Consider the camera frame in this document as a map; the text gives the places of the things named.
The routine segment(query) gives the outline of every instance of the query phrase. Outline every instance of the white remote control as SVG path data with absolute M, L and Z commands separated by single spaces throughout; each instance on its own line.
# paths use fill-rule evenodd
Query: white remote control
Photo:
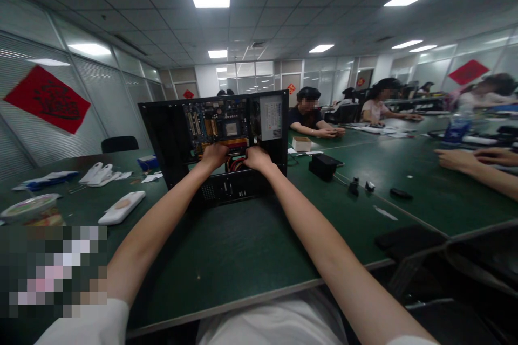
M 120 200 L 115 202 L 115 204 L 106 211 L 106 214 L 104 214 L 97 223 L 99 225 L 120 224 L 145 196 L 145 191 L 134 191 L 126 194 Z

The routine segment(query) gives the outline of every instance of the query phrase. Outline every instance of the small box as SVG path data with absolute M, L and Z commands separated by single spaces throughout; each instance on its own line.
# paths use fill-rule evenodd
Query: small box
M 311 140 L 307 137 L 295 136 L 291 142 L 293 149 L 296 152 L 309 152 L 311 151 Z

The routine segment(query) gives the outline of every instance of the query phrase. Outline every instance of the food container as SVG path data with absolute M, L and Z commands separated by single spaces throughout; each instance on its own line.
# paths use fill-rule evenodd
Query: food container
M 65 226 L 56 206 L 59 194 L 44 194 L 18 202 L 5 209 L 0 219 L 8 225 Z

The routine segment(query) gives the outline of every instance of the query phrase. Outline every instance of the water bottle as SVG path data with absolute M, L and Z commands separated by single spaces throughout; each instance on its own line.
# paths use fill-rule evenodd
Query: water bottle
M 449 119 L 448 129 L 444 133 L 442 144 L 446 146 L 458 146 L 462 143 L 462 138 L 466 136 L 473 123 L 473 106 L 462 105 L 457 112 L 452 114 Z

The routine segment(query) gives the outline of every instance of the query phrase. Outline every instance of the red paper banner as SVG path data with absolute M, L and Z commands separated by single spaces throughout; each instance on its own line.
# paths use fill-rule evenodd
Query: red paper banner
M 476 60 L 471 60 L 465 65 L 459 67 L 453 73 L 449 75 L 449 77 L 454 80 L 459 85 L 466 85 L 471 81 L 477 79 L 481 75 L 486 74 L 489 71 L 487 67 L 485 67 L 480 62 Z
M 90 103 L 41 66 L 35 66 L 4 101 L 75 134 Z

